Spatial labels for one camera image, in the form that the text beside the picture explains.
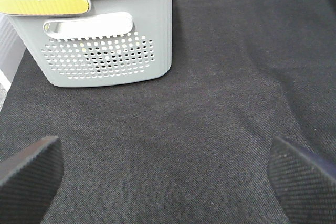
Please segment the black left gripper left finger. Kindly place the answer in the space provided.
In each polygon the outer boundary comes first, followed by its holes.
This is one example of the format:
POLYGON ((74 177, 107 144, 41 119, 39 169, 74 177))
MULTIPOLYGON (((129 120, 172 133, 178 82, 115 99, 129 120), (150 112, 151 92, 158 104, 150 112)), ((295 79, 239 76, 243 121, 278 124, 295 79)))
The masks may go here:
POLYGON ((63 175, 57 136, 44 137, 1 162, 1 223, 41 223, 63 175))

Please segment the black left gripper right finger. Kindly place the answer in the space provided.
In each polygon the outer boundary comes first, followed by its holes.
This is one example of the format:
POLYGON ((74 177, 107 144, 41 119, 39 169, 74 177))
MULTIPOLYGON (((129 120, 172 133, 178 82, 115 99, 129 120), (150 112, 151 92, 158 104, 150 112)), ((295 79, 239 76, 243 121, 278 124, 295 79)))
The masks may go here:
POLYGON ((291 223, 335 223, 335 165, 282 137, 271 144, 267 175, 291 223))

